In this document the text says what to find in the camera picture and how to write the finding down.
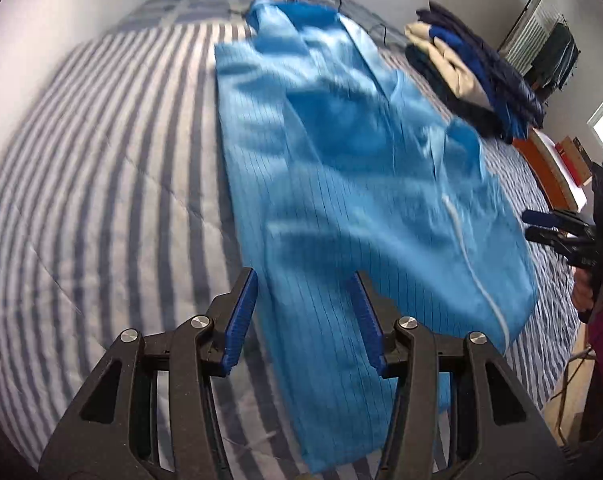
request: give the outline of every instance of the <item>screw head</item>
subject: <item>screw head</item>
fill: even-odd
[[[483,345],[488,341],[488,338],[486,337],[486,334],[483,334],[482,332],[471,332],[470,340],[475,343],[475,345]]]
[[[211,320],[208,319],[206,316],[195,316],[193,319],[190,320],[190,324],[193,328],[207,327],[210,322]]]
[[[119,338],[124,343],[132,343],[133,341],[135,341],[137,339],[138,335],[139,334],[137,334],[137,331],[134,328],[129,328],[128,330],[124,330],[122,332],[122,334],[119,336]]]
[[[418,324],[417,319],[414,317],[404,316],[399,318],[399,326],[408,330],[417,328]]]

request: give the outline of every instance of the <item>wooden furniture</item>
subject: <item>wooden furniture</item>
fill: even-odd
[[[533,170],[551,208],[575,212],[584,208],[584,190],[574,183],[555,149],[555,143],[543,132],[531,128],[527,140],[515,139],[513,145]]]

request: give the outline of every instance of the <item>bed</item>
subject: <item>bed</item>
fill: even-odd
[[[171,330],[227,292],[241,268],[218,137],[213,46],[251,31],[251,0],[151,0],[78,46],[37,100],[0,162],[0,425],[37,464],[54,426],[114,338]],[[405,41],[349,0],[339,7],[448,111],[401,52]],[[516,216],[547,210],[523,157],[483,140]],[[579,321],[569,268],[531,246],[539,302],[506,354],[535,404],[549,400]],[[162,463],[170,466],[167,381],[159,384]],[[259,326],[228,380],[214,383],[235,478],[307,471],[278,395]],[[439,420],[435,467],[447,461]],[[379,452],[323,477],[374,477]]]

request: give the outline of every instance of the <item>blue fabric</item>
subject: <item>blue fabric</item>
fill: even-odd
[[[259,0],[248,23],[252,40],[216,46],[224,156],[256,313],[317,472],[381,447],[392,410],[344,286],[355,270],[435,332],[482,330],[501,351],[536,285],[468,124],[446,123],[333,9]]]
[[[495,113],[502,121],[505,133],[504,140],[508,143],[514,139],[526,140],[528,138],[528,123],[517,114],[513,113],[511,107],[504,101],[497,99],[493,106]]]

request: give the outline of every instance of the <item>white zipper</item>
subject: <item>white zipper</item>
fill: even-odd
[[[475,282],[475,285],[477,285],[477,288],[479,289],[480,293],[485,298],[485,300],[488,301],[488,304],[490,305],[491,309],[493,310],[493,313],[495,314],[495,317],[497,318],[497,321],[499,322],[499,325],[501,326],[501,329],[504,332],[504,342],[505,342],[504,348],[505,348],[505,350],[508,350],[508,347],[510,346],[510,330],[508,330],[508,324],[505,321],[504,314],[502,314],[500,308],[497,306],[497,303],[495,303],[495,300],[493,300],[493,298],[490,297],[488,290],[486,290],[484,288],[484,286],[481,284],[478,276],[475,274],[475,271],[472,269],[472,265],[470,264],[470,258],[468,257],[468,252],[466,250],[466,244],[463,241],[463,231],[461,228],[461,219],[459,218],[459,213],[457,213],[457,210],[456,210],[455,206],[453,205],[453,202],[451,202],[451,199],[448,197],[448,195],[443,194],[441,196],[441,200],[443,201],[443,204],[446,206],[446,209],[448,209],[448,214],[451,216],[451,219],[453,220],[453,225],[455,227],[455,234],[457,235],[457,241],[459,242],[459,246],[461,248],[461,253],[463,254],[464,260],[466,260],[466,265],[468,266],[468,269],[470,270],[470,275],[472,276],[472,279]]]

